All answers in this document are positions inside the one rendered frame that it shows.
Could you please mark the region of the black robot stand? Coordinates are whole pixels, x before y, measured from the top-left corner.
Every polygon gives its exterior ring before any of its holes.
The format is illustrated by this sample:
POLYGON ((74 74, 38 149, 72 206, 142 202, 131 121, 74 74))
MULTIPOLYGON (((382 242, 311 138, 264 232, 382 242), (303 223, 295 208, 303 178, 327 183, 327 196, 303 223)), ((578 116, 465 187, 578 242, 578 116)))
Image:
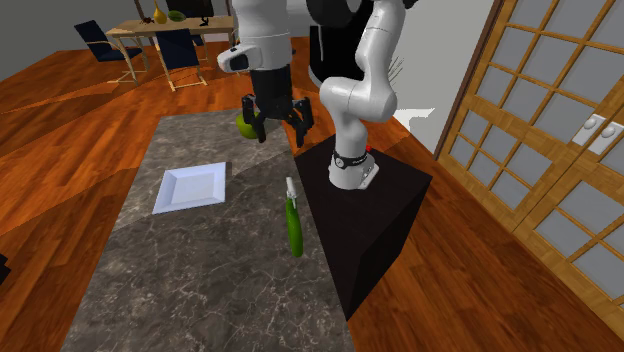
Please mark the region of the black robot stand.
POLYGON ((346 319, 401 253, 432 176, 377 149, 380 171, 364 190, 329 181, 333 136, 295 157, 346 319))

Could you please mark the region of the white square plate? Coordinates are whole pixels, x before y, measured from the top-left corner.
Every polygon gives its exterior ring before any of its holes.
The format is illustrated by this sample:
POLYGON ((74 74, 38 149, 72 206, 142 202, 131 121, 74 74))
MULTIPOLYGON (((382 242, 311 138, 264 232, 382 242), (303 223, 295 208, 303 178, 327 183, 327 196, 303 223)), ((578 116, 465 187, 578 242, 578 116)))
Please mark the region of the white square plate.
POLYGON ((169 169, 163 174, 152 213, 209 206, 225 200, 225 162, 169 169))

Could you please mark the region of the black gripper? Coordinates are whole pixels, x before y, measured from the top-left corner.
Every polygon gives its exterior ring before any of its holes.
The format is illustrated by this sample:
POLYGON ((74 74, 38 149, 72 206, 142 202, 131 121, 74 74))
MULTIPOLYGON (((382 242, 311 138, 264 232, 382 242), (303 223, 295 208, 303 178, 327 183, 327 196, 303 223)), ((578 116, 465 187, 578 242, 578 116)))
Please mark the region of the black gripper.
POLYGON ((290 65, 273 70, 252 70, 250 76, 254 95, 247 94, 241 98, 243 121, 252 126, 258 141, 264 143, 265 116, 286 120, 295 130, 296 145, 302 147, 314 119, 308 97, 292 101, 290 65))

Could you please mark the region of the navy blue cantilever chair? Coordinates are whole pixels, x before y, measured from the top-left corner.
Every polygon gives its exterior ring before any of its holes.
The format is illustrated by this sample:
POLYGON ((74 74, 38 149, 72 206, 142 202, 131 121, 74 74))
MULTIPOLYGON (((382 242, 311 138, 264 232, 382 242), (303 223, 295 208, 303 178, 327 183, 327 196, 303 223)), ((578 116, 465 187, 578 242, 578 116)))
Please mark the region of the navy blue cantilever chair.
POLYGON ((147 73, 150 66, 148 57, 144 52, 142 43, 135 37, 131 40, 136 44, 133 48, 126 47, 120 39, 110 41, 95 20, 83 22, 74 26, 80 37, 88 46, 98 62, 125 61, 128 70, 115 80, 110 80, 111 84, 132 83, 138 84, 137 73, 147 73), (144 70, 135 70, 132 59, 140 55, 143 59, 144 70))
POLYGON ((200 70, 200 62, 189 29, 159 31, 156 32, 156 39, 157 54, 163 66, 167 82, 173 92, 176 91, 177 86, 170 76, 170 71, 180 68, 194 67, 199 79, 197 83, 180 85, 180 88, 196 85, 207 86, 207 81, 202 76, 200 70))

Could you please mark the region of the green spray bottle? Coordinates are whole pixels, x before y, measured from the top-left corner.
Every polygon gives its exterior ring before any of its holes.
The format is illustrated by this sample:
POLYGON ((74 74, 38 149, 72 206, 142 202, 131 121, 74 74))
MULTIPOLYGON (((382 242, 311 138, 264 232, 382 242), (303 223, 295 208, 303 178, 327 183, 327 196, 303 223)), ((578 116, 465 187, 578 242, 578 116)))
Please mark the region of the green spray bottle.
POLYGON ((297 209, 297 192, 293 179, 286 178, 286 219, 288 228, 288 238, 292 255, 301 257, 303 254, 303 235, 300 217, 297 209))

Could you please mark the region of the wooden dining table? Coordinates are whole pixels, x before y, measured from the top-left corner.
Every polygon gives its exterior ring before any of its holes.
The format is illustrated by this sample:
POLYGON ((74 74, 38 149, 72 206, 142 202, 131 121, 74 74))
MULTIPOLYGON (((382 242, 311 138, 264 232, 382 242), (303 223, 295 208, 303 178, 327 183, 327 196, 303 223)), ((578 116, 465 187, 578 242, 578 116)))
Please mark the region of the wooden dining table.
POLYGON ((164 24, 158 23, 142 23, 140 20, 127 20, 106 32, 106 35, 114 39, 116 48, 124 55, 127 50, 123 47, 122 38, 136 37, 154 37, 156 32, 169 31, 187 28, 193 35, 226 33, 229 39, 232 38, 234 29, 233 16, 217 16, 210 17, 208 24, 203 26, 200 18, 187 18, 181 22, 172 22, 168 20, 164 24))

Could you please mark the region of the wooden lattice sliding door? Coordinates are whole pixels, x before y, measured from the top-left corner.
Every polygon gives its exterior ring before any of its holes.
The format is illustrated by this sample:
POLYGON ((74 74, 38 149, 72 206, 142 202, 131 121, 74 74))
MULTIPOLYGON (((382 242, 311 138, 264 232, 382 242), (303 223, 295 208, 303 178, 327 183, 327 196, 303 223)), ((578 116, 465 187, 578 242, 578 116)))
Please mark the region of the wooden lattice sliding door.
POLYGON ((494 0, 436 153, 624 339, 624 0, 494 0))

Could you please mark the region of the green apple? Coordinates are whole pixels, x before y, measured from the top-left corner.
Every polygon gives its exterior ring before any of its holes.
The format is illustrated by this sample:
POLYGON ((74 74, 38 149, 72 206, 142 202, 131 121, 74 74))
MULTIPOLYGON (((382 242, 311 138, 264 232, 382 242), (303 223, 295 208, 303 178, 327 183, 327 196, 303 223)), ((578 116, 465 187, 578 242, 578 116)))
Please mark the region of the green apple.
POLYGON ((240 132, 240 134, 247 138, 247 139, 256 139, 257 138, 257 134, 253 129, 253 126, 251 124, 247 124, 244 121, 243 118, 243 114, 240 113, 237 117, 236 117, 236 126, 240 132))

